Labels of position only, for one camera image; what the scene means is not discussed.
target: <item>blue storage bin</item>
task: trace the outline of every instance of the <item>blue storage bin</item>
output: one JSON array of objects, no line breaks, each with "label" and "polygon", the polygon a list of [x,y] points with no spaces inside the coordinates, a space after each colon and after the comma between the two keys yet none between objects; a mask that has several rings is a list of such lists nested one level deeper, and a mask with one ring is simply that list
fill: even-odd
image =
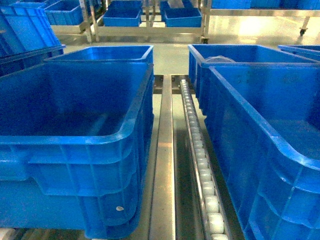
[{"label": "blue storage bin", "polygon": [[110,3],[108,9],[142,9],[142,1],[115,0]]},{"label": "blue storage bin", "polygon": [[298,0],[298,9],[302,10],[320,10],[319,0]]},{"label": "blue storage bin", "polygon": [[0,0],[0,5],[11,5],[16,2],[17,2],[17,0]]},{"label": "blue storage bin", "polygon": [[[220,44],[194,44],[189,45],[189,77],[195,88],[199,106],[204,115],[208,107],[209,79],[206,69],[212,65],[239,65],[239,64],[264,64],[283,65],[289,63],[320,63],[312,59],[297,56],[291,53],[281,52],[259,45],[220,45]],[[235,62],[209,62],[209,57],[224,56]]]},{"label": "blue storage bin", "polygon": [[40,64],[0,78],[0,227],[138,225],[153,126],[153,65]]},{"label": "blue storage bin", "polygon": [[61,45],[43,9],[0,6],[0,26],[0,57]]},{"label": "blue storage bin", "polygon": [[281,0],[251,0],[251,8],[278,9]]},{"label": "blue storage bin", "polygon": [[41,64],[44,59],[64,54],[65,45],[47,47],[0,58],[0,77]]},{"label": "blue storage bin", "polygon": [[61,0],[45,9],[51,25],[79,25],[84,21],[79,2]]},{"label": "blue storage bin", "polygon": [[200,28],[202,15],[198,8],[170,8],[164,13],[165,25],[169,28]]},{"label": "blue storage bin", "polygon": [[32,9],[45,9],[47,7],[47,4],[44,2],[16,2],[14,4],[11,4],[13,7],[21,7],[21,8],[32,8]]},{"label": "blue storage bin", "polygon": [[287,53],[320,61],[320,45],[279,45],[278,48]]},{"label": "blue storage bin", "polygon": [[46,62],[144,62],[152,64],[154,46],[90,46],[46,59]]},{"label": "blue storage bin", "polygon": [[103,15],[107,27],[139,27],[142,10],[138,8],[109,8]]},{"label": "blue storage bin", "polygon": [[[185,8],[193,8],[193,4],[190,0],[182,0],[183,6]],[[171,9],[168,1],[160,1],[160,14],[161,14],[161,21],[165,22],[165,12],[167,9]]]},{"label": "blue storage bin", "polygon": [[213,9],[249,9],[251,0],[212,0]]},{"label": "blue storage bin", "polygon": [[206,71],[205,124],[245,239],[320,239],[320,68]]}]

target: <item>white roller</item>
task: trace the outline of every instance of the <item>white roller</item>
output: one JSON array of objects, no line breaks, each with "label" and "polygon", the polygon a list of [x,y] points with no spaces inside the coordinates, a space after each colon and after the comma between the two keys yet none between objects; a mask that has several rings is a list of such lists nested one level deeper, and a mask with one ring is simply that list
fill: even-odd
[{"label": "white roller", "polygon": [[195,133],[200,133],[200,130],[199,130],[199,128],[198,127],[190,127],[190,129],[191,129],[191,133],[193,133],[193,134],[195,134]]},{"label": "white roller", "polygon": [[195,148],[202,148],[204,146],[204,143],[201,140],[195,140],[193,142],[193,145]]},{"label": "white roller", "polygon": [[203,158],[206,157],[206,152],[202,147],[201,148],[196,148],[194,151],[195,151],[195,156],[196,156],[197,159],[203,159]]},{"label": "white roller", "polygon": [[211,234],[223,234],[225,231],[224,219],[221,213],[209,213],[209,228]]},{"label": "white roller", "polygon": [[0,240],[9,240],[15,234],[13,228],[0,228]]},{"label": "white roller", "polygon": [[192,135],[192,141],[193,141],[193,142],[194,142],[194,141],[200,141],[200,140],[201,140],[201,135],[200,135],[200,133],[195,132],[195,133],[192,133],[191,135]]},{"label": "white roller", "polygon": [[208,213],[218,213],[219,212],[219,201],[217,196],[206,196],[204,198],[205,209]]},{"label": "white roller", "polygon": [[200,171],[200,180],[203,181],[211,181],[211,172],[207,169],[201,169]]},{"label": "white roller", "polygon": [[215,185],[213,181],[202,181],[202,194],[204,197],[212,196],[215,194]]},{"label": "white roller", "polygon": [[199,170],[202,170],[202,169],[208,169],[208,161],[206,158],[200,158],[198,161],[197,161],[197,165],[198,165],[198,169]]},{"label": "white roller", "polygon": [[227,235],[225,234],[212,234],[211,239],[212,240],[229,240]]}]

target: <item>metal rod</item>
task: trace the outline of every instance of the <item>metal rod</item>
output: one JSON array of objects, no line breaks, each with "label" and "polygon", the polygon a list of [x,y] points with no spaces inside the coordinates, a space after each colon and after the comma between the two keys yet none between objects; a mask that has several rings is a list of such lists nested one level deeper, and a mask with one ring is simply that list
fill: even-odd
[{"label": "metal rod", "polygon": [[307,26],[308,26],[309,20],[310,20],[310,17],[306,16],[305,19],[304,19],[303,25],[301,27],[302,30],[307,30],[308,29]]},{"label": "metal rod", "polygon": [[92,32],[91,32],[91,26],[89,22],[89,15],[87,11],[87,3],[85,0],[79,0],[81,11],[82,11],[82,16],[83,16],[83,22],[84,22],[84,27],[85,27],[85,34],[86,34],[86,39],[88,43],[92,43]]},{"label": "metal rod", "polygon": [[[192,135],[192,131],[191,131],[191,119],[190,116],[188,115],[188,109],[187,109],[187,99],[186,96],[188,96],[188,104],[189,104],[189,111],[191,111],[190,109],[194,109],[195,110],[195,105],[194,105],[194,101],[192,99],[192,95],[190,94],[190,90],[188,87],[188,84],[186,82],[186,80],[182,79],[180,81],[180,88],[181,88],[181,96],[182,96],[182,104],[183,104],[183,110],[184,110],[184,117],[185,117],[185,122],[186,122],[186,128],[187,128],[187,136],[188,136],[188,144],[189,144],[189,149],[191,151],[190,155],[192,158],[192,165],[193,165],[193,172],[195,175],[195,180],[196,180],[196,185],[197,185],[197,190],[198,190],[198,196],[199,196],[199,205],[200,205],[200,210],[201,210],[201,215],[202,215],[202,227],[203,227],[203,232],[204,232],[204,236],[206,240],[211,240],[211,236],[210,236],[210,231],[209,231],[209,223],[208,223],[208,212],[206,210],[205,207],[205,200],[204,200],[204,195],[203,195],[203,191],[201,188],[201,179],[200,179],[200,173],[199,173],[199,169],[198,169],[198,164],[197,164],[197,158],[196,158],[196,150],[195,150],[195,146],[194,146],[194,141],[193,141],[193,135]],[[196,121],[197,124],[196,126],[198,126],[198,132],[199,135],[201,137],[201,139],[204,139],[204,136],[202,134],[202,131],[200,129],[200,124],[199,124],[199,119],[197,116],[196,111],[194,111],[194,118],[192,119],[192,121]],[[211,165],[211,161],[210,161],[210,157],[208,154],[208,150],[207,150],[207,146],[206,143],[204,141],[202,141],[202,150],[204,150],[205,153],[205,157],[207,159],[207,164],[208,164],[208,168],[210,170],[211,173],[211,179],[214,183],[214,193],[213,195],[216,195],[218,198],[218,202],[219,202],[219,211],[222,215],[223,221],[224,221],[224,232],[227,235],[229,240],[232,240],[232,234],[231,234],[231,230],[230,230],[230,226],[229,223],[227,221],[227,215],[224,209],[224,205],[222,202],[222,198],[221,198],[221,194],[220,191],[218,189],[218,184],[217,184],[217,180],[213,171],[213,167]]]},{"label": "metal rod", "polygon": [[214,16],[253,16],[253,17],[320,17],[320,10],[284,9],[211,9]]},{"label": "metal rod", "polygon": [[171,76],[163,77],[149,239],[176,239],[175,164]]}]

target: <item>crate rim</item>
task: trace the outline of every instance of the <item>crate rim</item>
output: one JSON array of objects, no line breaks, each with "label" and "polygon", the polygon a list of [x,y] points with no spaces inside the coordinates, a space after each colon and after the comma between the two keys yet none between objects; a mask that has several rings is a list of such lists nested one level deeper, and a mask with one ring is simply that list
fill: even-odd
[{"label": "crate rim", "polygon": [[316,56],[320,56],[320,50],[303,48],[303,47],[319,47],[319,46],[320,45],[279,45],[278,48],[280,50],[285,50],[285,51],[286,50],[289,50],[289,51],[298,50],[298,52],[300,52],[300,53],[313,54]]},{"label": "crate rim", "polygon": [[[0,81],[5,78],[9,78],[11,75],[17,73],[22,73],[25,71],[30,71],[35,68],[43,68],[50,63],[38,64],[17,72],[12,72],[5,76],[0,77]],[[106,62],[107,65],[117,64],[116,62]],[[135,105],[141,105],[144,94],[149,84],[149,79],[152,76],[154,64],[146,62],[128,62],[132,65],[146,65],[146,70],[143,75],[143,79],[137,89],[136,95],[131,101],[131,104],[125,114],[123,122],[119,130],[113,134],[105,136],[10,136],[10,135],[0,135],[0,145],[104,145],[108,143],[114,143],[123,140],[131,135],[134,131],[136,124],[136,117],[138,115],[139,109],[136,109]]]},{"label": "crate rim", "polygon": [[[66,53],[64,55],[68,55],[68,54],[75,54],[75,53],[79,53],[83,50],[87,50],[87,49],[103,49],[103,48],[128,48],[128,47],[148,47],[147,51],[145,51],[145,53],[142,55],[142,57],[140,58],[128,58],[128,59],[133,59],[134,61],[140,61],[145,59],[148,54],[150,54],[150,52],[154,49],[153,45],[121,45],[121,46],[88,46],[85,48],[82,48],[80,50],[77,51],[73,51],[73,52],[69,52]],[[44,61],[45,62],[73,62],[73,63],[83,63],[83,62],[89,62],[89,63],[101,63],[101,62],[108,62],[110,63],[112,62],[128,62],[128,59],[98,59],[98,60],[91,60],[91,59],[58,59],[59,57],[61,58],[64,55],[59,55],[59,56],[54,56],[54,57],[50,57],[50,58],[46,58]]]}]

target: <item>metal leg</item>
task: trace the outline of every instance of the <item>metal leg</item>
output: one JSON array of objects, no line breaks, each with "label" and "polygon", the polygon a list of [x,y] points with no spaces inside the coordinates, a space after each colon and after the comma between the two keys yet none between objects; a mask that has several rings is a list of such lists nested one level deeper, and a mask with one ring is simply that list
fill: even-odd
[{"label": "metal leg", "polygon": [[303,25],[302,27],[300,28],[300,36],[303,36],[305,34],[305,32],[307,31],[307,25],[309,23],[309,20],[310,20],[310,17],[309,16],[306,16],[305,19],[304,19],[304,22],[303,22]]},{"label": "metal leg", "polygon": [[89,22],[89,16],[88,16],[88,12],[87,12],[87,3],[85,0],[79,0],[79,2],[80,2],[81,10],[82,10],[83,22],[85,25],[86,39],[87,39],[88,43],[91,44],[93,41],[93,37],[92,37],[91,26],[90,26],[90,22]]}]

